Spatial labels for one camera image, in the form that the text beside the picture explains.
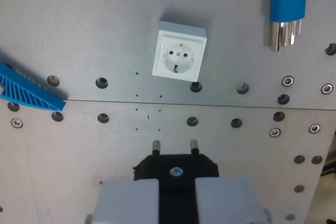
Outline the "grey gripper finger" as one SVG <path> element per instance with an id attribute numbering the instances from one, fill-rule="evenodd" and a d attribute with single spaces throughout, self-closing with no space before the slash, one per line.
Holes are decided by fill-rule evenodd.
<path id="1" fill-rule="evenodd" d="M 197 178 L 195 192 L 199 223 L 272 223 L 250 179 Z"/>
<path id="2" fill-rule="evenodd" d="M 103 182 L 92 223 L 159 222 L 159 181 Z"/>

